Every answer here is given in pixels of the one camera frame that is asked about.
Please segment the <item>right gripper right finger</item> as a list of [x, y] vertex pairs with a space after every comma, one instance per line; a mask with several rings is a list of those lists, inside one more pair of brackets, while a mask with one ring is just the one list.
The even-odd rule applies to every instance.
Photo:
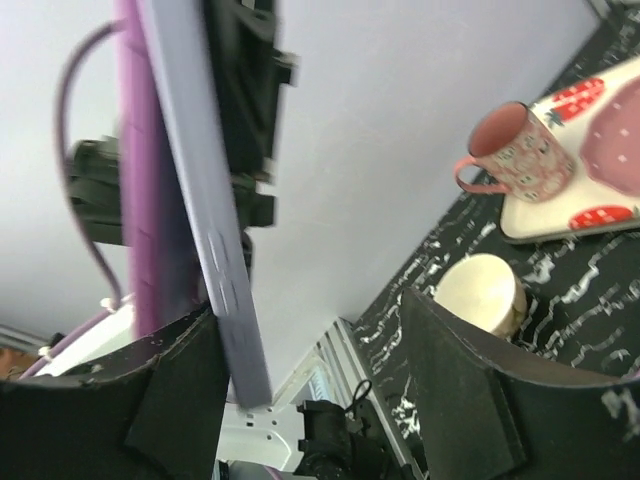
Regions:
[[638, 380], [543, 359], [415, 290], [400, 318], [430, 478], [638, 478]]

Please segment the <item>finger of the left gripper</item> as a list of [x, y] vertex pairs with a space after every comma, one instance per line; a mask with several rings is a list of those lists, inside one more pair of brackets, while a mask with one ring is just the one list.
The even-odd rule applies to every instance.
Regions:
[[252, 266], [248, 229], [275, 222], [275, 198], [260, 194], [273, 158], [280, 87], [292, 83], [294, 56], [276, 45], [274, 1], [206, 1], [204, 21], [244, 263]]

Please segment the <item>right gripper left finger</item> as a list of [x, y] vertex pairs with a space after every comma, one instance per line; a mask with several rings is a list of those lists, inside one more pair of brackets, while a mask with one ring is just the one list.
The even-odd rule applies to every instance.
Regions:
[[229, 373], [207, 305], [110, 354], [1, 384], [4, 479], [209, 479]]

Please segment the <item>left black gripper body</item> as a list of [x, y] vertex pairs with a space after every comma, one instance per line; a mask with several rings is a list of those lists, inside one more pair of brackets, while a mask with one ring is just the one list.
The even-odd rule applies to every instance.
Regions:
[[68, 177], [69, 196], [90, 239], [123, 245], [118, 139], [79, 141], [70, 158]]

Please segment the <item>phone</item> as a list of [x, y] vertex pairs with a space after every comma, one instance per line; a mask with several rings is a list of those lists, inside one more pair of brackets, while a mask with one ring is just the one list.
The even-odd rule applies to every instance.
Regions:
[[272, 390], [224, 149], [214, 72], [196, 1], [120, 1], [122, 209], [135, 331], [189, 311], [203, 281], [236, 402]]

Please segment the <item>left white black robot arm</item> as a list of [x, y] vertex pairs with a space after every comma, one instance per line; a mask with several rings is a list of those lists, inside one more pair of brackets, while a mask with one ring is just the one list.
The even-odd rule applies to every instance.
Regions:
[[280, 86], [270, 1], [124, 1], [124, 236], [133, 296], [28, 373], [64, 403], [62, 451], [95, 479], [209, 479], [217, 460], [282, 472], [325, 450], [361, 466], [379, 449], [326, 400], [272, 405], [233, 194], [271, 155]]

